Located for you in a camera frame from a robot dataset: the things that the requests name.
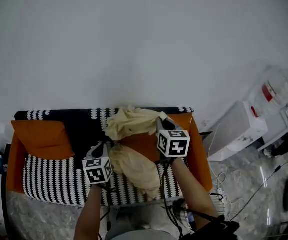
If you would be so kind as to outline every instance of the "yellow towel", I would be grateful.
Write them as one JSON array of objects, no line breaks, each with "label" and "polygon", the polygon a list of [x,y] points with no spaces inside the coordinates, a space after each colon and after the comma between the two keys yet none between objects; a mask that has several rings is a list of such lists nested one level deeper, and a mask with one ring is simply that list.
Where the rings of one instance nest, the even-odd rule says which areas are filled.
[{"label": "yellow towel", "polygon": [[156,119],[167,118],[163,112],[155,112],[142,108],[121,108],[118,113],[107,119],[106,136],[113,141],[134,135],[148,133],[152,135],[156,131]]},{"label": "yellow towel", "polygon": [[154,199],[160,181],[156,165],[129,147],[117,144],[109,153],[114,172],[124,174],[142,194]]}]

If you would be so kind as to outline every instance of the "red label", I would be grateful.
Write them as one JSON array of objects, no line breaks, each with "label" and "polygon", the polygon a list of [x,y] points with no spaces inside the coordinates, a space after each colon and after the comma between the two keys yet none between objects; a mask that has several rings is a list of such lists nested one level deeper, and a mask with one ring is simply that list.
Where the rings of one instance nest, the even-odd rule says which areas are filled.
[{"label": "red label", "polygon": [[265,84],[263,84],[263,86],[262,86],[262,92],[263,92],[263,95],[265,96],[265,98],[268,102],[270,102],[273,99],[273,96],[270,94],[270,92],[269,92],[269,90]]}]

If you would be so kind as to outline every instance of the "sofa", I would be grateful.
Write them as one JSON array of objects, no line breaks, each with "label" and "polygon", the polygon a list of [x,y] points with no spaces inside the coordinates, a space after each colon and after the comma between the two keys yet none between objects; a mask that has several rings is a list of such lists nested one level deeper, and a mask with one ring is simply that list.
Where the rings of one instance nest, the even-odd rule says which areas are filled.
[{"label": "sofa", "polygon": [[[193,111],[191,108],[154,107],[148,109],[165,112],[179,125],[183,124],[184,130],[188,130],[191,140],[188,155],[183,161],[193,176],[209,192],[212,189],[212,182],[207,156],[192,117]],[[82,160],[91,147],[97,145],[99,141],[106,142],[108,148],[115,144],[105,135],[105,129],[107,118],[117,112],[117,108],[17,112],[14,116],[16,121],[43,120],[62,122],[67,131],[74,156],[53,160],[35,157],[28,154],[15,131],[8,161],[7,189],[43,202],[83,206],[91,186],[84,175]],[[164,172],[164,167],[158,162],[159,156],[156,149],[156,141],[155,135],[138,134],[123,139],[121,144],[140,152],[155,162],[159,176],[161,176]],[[111,194],[114,206],[152,201],[146,195],[139,193],[124,175],[113,173],[110,185],[116,189],[116,193]],[[168,200],[175,200],[182,196],[170,168],[167,171],[164,191]],[[104,192],[102,194],[102,205],[106,206],[108,205],[108,197]]]}]

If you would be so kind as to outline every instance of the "marble floor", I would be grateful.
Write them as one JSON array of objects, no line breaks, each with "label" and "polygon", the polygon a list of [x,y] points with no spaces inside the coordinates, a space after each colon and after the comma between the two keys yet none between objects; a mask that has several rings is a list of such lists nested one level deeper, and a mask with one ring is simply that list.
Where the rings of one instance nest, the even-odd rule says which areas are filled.
[{"label": "marble floor", "polygon": [[[213,183],[217,184],[214,175],[225,173],[226,179],[220,186],[230,203],[242,198],[247,201],[250,196],[268,178],[278,165],[288,160],[288,154],[278,158],[266,158],[254,147],[248,147],[223,162],[211,162]],[[288,163],[276,172],[265,187],[254,196],[245,209],[234,219],[240,228],[236,232],[239,239],[262,239],[272,225],[288,221],[288,212],[283,212],[282,196],[285,181],[288,179]],[[225,202],[227,212],[237,212],[243,207],[243,201],[232,205]],[[169,232],[178,238],[177,229],[172,226],[165,210],[160,204],[137,207],[134,220],[147,223],[156,230]],[[42,203],[13,192],[7,193],[7,208],[10,224],[16,231],[18,239],[24,240],[71,240],[81,212],[80,208]],[[111,218],[117,209],[111,211]],[[100,234],[106,234],[106,221],[103,220]]]}]

